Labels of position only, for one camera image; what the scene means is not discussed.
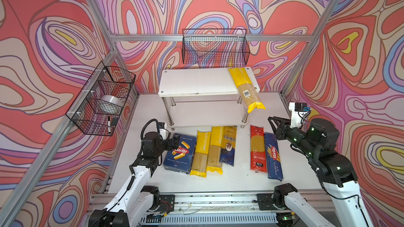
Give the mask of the red spaghetti bag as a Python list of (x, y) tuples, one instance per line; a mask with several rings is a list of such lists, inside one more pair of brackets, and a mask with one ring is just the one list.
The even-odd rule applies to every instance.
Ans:
[(250, 169), (267, 172), (264, 128), (250, 126)]

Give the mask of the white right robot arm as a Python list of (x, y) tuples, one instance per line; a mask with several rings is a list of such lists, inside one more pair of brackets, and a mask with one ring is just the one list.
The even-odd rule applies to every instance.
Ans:
[[(321, 188), (331, 197), (341, 226), (371, 227), (353, 164), (335, 150), (340, 132), (334, 124), (316, 118), (302, 131), (292, 127), (290, 119), (269, 117), (268, 121), (277, 139), (288, 140), (293, 151), (305, 156)], [(272, 203), (275, 208), (293, 211), (309, 227), (331, 226), (289, 183), (274, 189)]]

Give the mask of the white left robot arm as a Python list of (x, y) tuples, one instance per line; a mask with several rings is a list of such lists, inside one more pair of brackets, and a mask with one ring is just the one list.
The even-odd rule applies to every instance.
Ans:
[(94, 210), (89, 227), (136, 227), (142, 217), (161, 219), (174, 210), (174, 195), (160, 195), (157, 186), (147, 183), (163, 164), (163, 153), (179, 146), (179, 137), (171, 137), (163, 122), (149, 120), (141, 130), (141, 149), (129, 165), (130, 175), (114, 198), (102, 209)]

